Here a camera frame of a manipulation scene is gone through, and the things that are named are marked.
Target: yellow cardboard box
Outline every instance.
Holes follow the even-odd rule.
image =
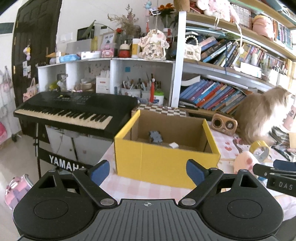
[[[159,131],[163,145],[148,143],[149,131]],[[168,147],[176,142],[178,149]],[[205,168],[217,167],[218,147],[205,119],[167,116],[138,110],[115,136],[119,176],[178,188],[195,188],[186,174],[194,159]]]

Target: pink backpack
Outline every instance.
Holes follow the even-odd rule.
[[[13,210],[19,201],[33,186],[28,174],[22,177],[14,177],[6,187],[4,201],[6,205]]]
[[[0,122],[0,144],[2,144],[7,139],[7,131],[4,125]]]

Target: dried flower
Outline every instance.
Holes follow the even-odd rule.
[[[121,30],[126,32],[126,35],[134,35],[136,33],[136,27],[135,23],[139,20],[138,18],[135,18],[135,14],[133,14],[133,9],[130,8],[130,5],[127,6],[126,11],[128,14],[122,15],[121,17],[114,15],[113,17],[110,17],[108,14],[108,19],[110,21],[116,21],[117,26],[121,26]]]

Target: checkered chessboard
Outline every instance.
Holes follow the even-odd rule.
[[[178,115],[186,117],[186,112],[177,108],[157,105],[140,104],[136,110],[149,110],[165,115]]]

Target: cat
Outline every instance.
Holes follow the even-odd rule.
[[[279,127],[292,103],[292,94],[281,86],[276,86],[263,94],[248,95],[237,107],[234,118],[237,120],[237,133],[247,144],[263,140],[268,146],[274,143],[268,135],[273,126]]]

